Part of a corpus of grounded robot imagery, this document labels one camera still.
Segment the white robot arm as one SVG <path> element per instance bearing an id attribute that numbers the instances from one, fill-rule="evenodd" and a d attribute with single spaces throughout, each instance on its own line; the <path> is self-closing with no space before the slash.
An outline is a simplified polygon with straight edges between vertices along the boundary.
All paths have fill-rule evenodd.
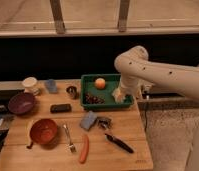
<path id="1" fill-rule="evenodd" d="M 121 74 L 119 85 L 113 91 L 116 102 L 123 102 L 126 95 L 136 95 L 140 79 L 199 102 L 199 67 L 151 62 L 148 57 L 143 46 L 135 46 L 116 57 L 114 66 Z M 185 171 L 199 171 L 199 124 Z"/>

